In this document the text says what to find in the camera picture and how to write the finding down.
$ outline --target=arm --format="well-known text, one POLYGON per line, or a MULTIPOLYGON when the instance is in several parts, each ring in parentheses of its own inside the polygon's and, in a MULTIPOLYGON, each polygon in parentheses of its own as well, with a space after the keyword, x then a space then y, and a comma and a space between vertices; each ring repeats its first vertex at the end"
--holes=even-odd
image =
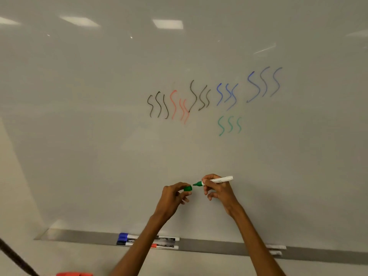
POLYGON ((209 174, 203 177, 202 182, 205 184, 204 192, 209 200, 218 198, 225 211, 236 222, 244 243, 248 249, 254 269, 258 276, 285 276, 284 272, 270 254, 262 239, 255 230, 252 222, 248 218, 243 207, 237 201, 229 182, 213 183, 210 179, 220 178, 215 174, 209 174))
POLYGON ((146 227, 130 247, 128 252, 119 261, 110 276, 136 276, 143 265, 144 260, 151 248, 154 238, 157 236, 162 226, 173 216, 179 204, 189 202, 187 198, 192 192, 181 192, 179 190, 190 186, 187 183, 179 182, 175 185, 165 186, 161 198, 157 204, 154 214, 149 219, 146 227))

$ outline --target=metal ledge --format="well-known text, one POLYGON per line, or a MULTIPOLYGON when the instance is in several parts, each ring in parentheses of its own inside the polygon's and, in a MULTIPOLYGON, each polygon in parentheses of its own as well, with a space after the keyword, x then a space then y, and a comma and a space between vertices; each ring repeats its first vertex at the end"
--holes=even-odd
MULTIPOLYGON (((46 232, 36 237, 35 240, 116 246, 118 236, 118 233, 82 232, 77 230, 59 230, 49 228, 46 232)), ((180 241, 176 241, 176 245, 179 245, 180 251, 249 256, 245 245, 237 242, 181 238, 180 241)), ((287 247, 286 250, 282 250, 282 256, 276 257, 284 260, 308 260, 340 264, 368 265, 368 252, 287 247)))

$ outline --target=hand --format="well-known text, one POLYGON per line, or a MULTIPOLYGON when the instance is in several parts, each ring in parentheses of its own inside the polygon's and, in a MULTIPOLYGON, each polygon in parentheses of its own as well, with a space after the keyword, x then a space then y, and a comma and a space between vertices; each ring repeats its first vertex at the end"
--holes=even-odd
POLYGON ((163 218, 164 222, 167 222, 168 219, 174 215, 179 204, 189 202, 187 196, 191 195, 192 192, 179 193, 180 190, 183 190, 187 186, 190 186, 190 184, 179 182, 171 186, 163 187, 162 195, 154 214, 163 218))
POLYGON ((217 184, 210 181, 210 179, 216 178, 221 178, 221 176, 218 176, 216 174, 209 174, 202 178, 202 182, 203 184, 205 184, 205 186, 203 187, 205 195, 207 195, 207 198, 209 200, 212 200, 212 198, 218 198, 222 202, 226 213, 233 217, 234 211, 242 209, 242 206, 236 199, 230 183, 223 182, 217 184))

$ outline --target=red squiggle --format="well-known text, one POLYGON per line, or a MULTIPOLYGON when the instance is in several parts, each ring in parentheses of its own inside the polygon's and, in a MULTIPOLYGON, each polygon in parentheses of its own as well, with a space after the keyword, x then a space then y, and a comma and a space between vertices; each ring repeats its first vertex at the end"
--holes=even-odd
POLYGON ((186 109, 186 107, 185 107, 185 101, 186 101, 186 99, 185 99, 185 100, 184 100, 184 102, 183 102, 183 106, 184 106, 185 111, 187 112, 188 116, 185 118, 184 125, 185 125, 185 123, 186 123, 186 121, 188 120, 188 117, 189 117, 189 111, 188 111, 188 110, 186 109))
POLYGON ((182 115, 182 117, 180 118, 180 120, 183 120, 183 117, 184 117, 185 111, 184 111, 184 109, 183 109, 183 107, 182 107, 182 99, 180 99, 180 100, 179 100, 179 106, 180 106, 180 108, 181 108, 181 109, 182 109, 182 111, 183 111, 183 115, 182 115))
POLYGON ((171 120, 173 120, 173 119, 174 119, 174 115, 175 115, 175 112, 176 112, 176 105, 175 105, 174 101, 173 101, 173 100, 172 100, 172 98, 171 98, 171 96, 172 96, 175 92, 177 92, 177 90, 174 90, 174 91, 173 91, 173 92, 171 92, 171 94, 170 94, 170 100, 173 102, 173 104, 174 104, 174 106, 175 106, 174 114, 172 115, 171 120))

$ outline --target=forearm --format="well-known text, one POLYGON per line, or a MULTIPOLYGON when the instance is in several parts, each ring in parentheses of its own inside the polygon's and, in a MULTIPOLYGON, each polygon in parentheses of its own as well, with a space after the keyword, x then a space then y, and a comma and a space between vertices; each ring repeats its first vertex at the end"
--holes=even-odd
POLYGON ((151 248, 154 238, 165 224, 165 220, 159 215, 152 215, 133 246, 119 261, 110 276, 136 276, 143 265, 144 260, 151 248))
POLYGON ((232 213, 258 276, 285 276, 241 205, 232 213))

